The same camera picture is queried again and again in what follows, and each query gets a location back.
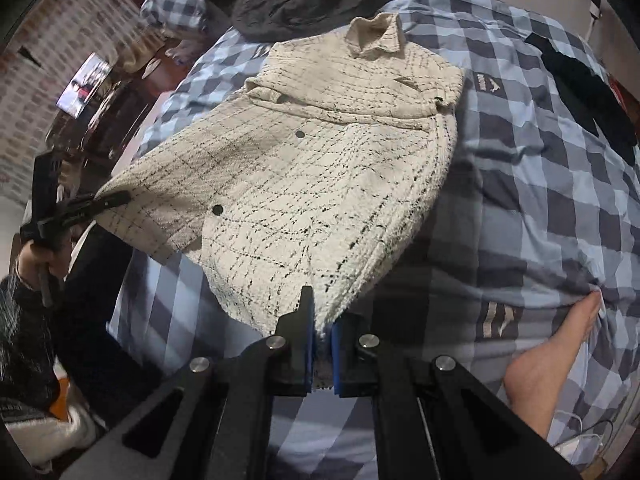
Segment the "left forearm tweed sleeve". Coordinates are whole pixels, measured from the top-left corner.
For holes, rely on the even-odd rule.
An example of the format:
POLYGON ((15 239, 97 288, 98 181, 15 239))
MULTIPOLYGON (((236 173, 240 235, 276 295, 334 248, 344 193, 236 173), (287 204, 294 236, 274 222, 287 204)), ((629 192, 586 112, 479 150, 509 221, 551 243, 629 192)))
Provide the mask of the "left forearm tweed sleeve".
POLYGON ((14 272, 1 281, 1 418, 28 422, 50 416, 60 384, 54 372, 52 310, 14 272))

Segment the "person's left hand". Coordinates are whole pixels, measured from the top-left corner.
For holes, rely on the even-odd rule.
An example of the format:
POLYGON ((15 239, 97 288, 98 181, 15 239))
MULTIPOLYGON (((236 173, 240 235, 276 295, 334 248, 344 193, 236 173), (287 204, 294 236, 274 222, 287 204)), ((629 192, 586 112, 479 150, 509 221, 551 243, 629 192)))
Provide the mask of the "person's left hand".
POLYGON ((40 289, 41 270, 48 270, 56 278, 65 278, 72 258, 72 242, 68 237, 62 240, 57 250, 37 246, 28 242, 18 254, 15 263, 16 274, 32 290, 40 289))

